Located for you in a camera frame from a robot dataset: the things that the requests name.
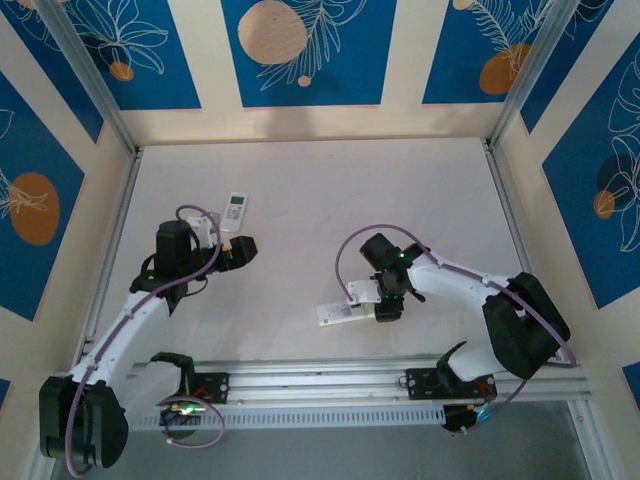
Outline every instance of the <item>orange circle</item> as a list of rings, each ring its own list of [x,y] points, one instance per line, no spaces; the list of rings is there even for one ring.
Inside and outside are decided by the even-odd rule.
[[[593,209],[595,210],[596,215],[598,215],[603,220],[606,220],[611,215],[613,215],[615,208],[616,199],[613,196],[613,193],[607,190],[598,192],[596,198],[593,200]]]
[[[531,45],[521,43],[500,52],[489,60],[480,74],[482,91],[489,95],[508,93],[530,49]]]
[[[133,68],[126,63],[113,62],[109,66],[109,72],[111,72],[111,75],[113,75],[116,80],[120,80],[121,82],[133,80]]]
[[[10,210],[11,223],[20,238],[37,247],[49,243],[60,221],[60,201],[51,181],[39,173],[23,173],[9,188],[9,198],[16,203]]]
[[[306,75],[301,76],[298,79],[298,85],[300,85],[301,87],[308,87],[309,85],[311,85],[311,78],[307,77]]]

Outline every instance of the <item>ventilation slot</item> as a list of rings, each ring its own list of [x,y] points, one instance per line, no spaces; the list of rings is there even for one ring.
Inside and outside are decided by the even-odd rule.
[[[229,430],[281,428],[380,427],[401,425],[442,425],[445,423],[440,405],[352,408],[288,408],[288,409],[220,409]],[[142,418],[133,431],[159,430],[160,415]],[[196,417],[171,430],[209,430],[220,428],[213,413]]]

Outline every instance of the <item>decorative wallpaper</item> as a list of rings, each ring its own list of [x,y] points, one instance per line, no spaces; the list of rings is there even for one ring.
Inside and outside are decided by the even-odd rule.
[[[84,174],[0,73],[0,306],[33,320]]]
[[[423,103],[501,102],[555,0],[451,0]]]
[[[11,382],[0,378],[0,411],[2,411],[2,405],[4,404],[4,399],[7,398],[10,386]]]
[[[244,107],[377,105],[395,0],[222,0]]]
[[[640,286],[640,36],[543,166],[598,307]]]
[[[582,0],[522,110],[529,132],[551,103],[614,0]]]
[[[49,71],[65,60],[32,2],[0,0],[0,5],[11,12],[16,31],[51,77]],[[200,108],[167,0],[67,0],[62,5],[121,109]]]
[[[624,376],[629,384],[636,405],[640,409],[640,362],[628,365],[622,369]]]
[[[0,11],[60,92],[87,134],[94,142],[97,141],[104,123],[102,116],[60,53],[33,4],[27,0],[0,0]]]

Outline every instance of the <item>beige circle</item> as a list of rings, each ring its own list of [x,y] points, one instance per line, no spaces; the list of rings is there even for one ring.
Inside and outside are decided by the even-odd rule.
[[[240,45],[263,65],[293,60],[307,45],[307,29],[293,9],[278,0],[262,0],[238,23]]]
[[[21,4],[24,7],[27,7],[30,10],[35,10],[36,6],[33,3],[33,0],[16,0],[19,4]],[[68,2],[69,0],[58,0],[58,3],[64,3],[64,2]]]
[[[300,85],[301,87],[308,87],[309,85],[311,85],[311,78],[307,77],[306,75],[301,76],[298,79],[298,85]]]
[[[466,10],[467,8],[470,8],[474,3],[476,3],[476,0],[453,0],[453,8],[455,8],[456,10]]]

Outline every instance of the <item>metal frame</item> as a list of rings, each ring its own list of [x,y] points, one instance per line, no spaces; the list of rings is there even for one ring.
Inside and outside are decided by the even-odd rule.
[[[133,136],[120,114],[120,109],[111,95],[89,52],[76,33],[62,5],[56,0],[33,0],[38,14],[60,51],[73,69],[78,80],[89,94],[102,118],[113,128],[122,148],[132,159],[138,152]]]
[[[100,319],[100,314],[102,313],[104,301],[107,296],[109,280],[111,279],[111,273],[113,272],[113,266],[115,265],[120,239],[122,238],[122,231],[124,230],[125,220],[127,218],[127,213],[129,212],[129,206],[131,205],[131,198],[133,197],[136,180],[138,179],[138,172],[140,171],[140,162],[143,153],[144,150],[140,149],[129,166],[127,181],[122,190],[120,201],[118,202],[116,216],[113,219],[111,236],[100,268],[100,275],[91,296],[85,321],[82,324],[80,338],[83,339],[83,341],[76,344],[76,350],[73,354],[73,361],[71,364],[72,367],[80,362],[83,355],[91,351],[93,342],[95,341],[98,320]]]
[[[505,212],[511,235],[522,267],[532,271],[532,259],[527,250],[521,225],[518,224],[519,207],[513,194],[510,177],[503,164],[494,156],[504,134],[519,114],[526,98],[548,61],[568,20],[580,0],[558,1],[538,34],[531,54],[521,75],[507,96],[490,138],[484,141],[488,166]],[[142,152],[120,114],[113,96],[76,34],[62,6],[56,0],[34,0],[39,14],[53,38],[60,46],[74,73],[81,81],[105,121],[111,125],[122,147],[131,154],[132,163],[127,182],[114,219],[113,233],[102,264],[87,316],[73,359],[75,365],[86,348],[92,345],[97,321],[104,304],[109,278],[122,235],[131,196],[140,168]],[[264,412],[292,412],[294,409],[339,408],[346,412],[376,411],[401,412],[421,406],[436,408],[444,402],[415,402],[408,399],[407,391],[398,384],[398,378],[407,368],[433,367],[432,356],[388,357],[373,359],[339,359],[291,362],[201,362],[197,368],[203,372],[225,371],[231,374],[228,401],[230,414],[264,417]],[[131,372],[136,375],[136,368]],[[502,374],[496,376],[499,398],[513,391],[519,379]],[[591,400],[589,388],[581,369],[563,370],[543,368],[532,379],[515,401],[536,402],[567,401],[574,418],[576,432],[593,478],[618,480],[622,476],[617,466],[617,455]],[[257,428],[273,428],[272,423],[256,424]],[[54,461],[34,449],[25,469],[25,479],[46,478],[51,475]]]
[[[557,0],[554,2],[547,19],[540,27],[540,32],[533,41],[531,51],[527,55],[519,75],[507,94],[498,115],[498,121],[489,135],[490,151],[494,152],[500,145],[505,133],[520,114],[522,106],[533,90],[580,2],[581,0]]]

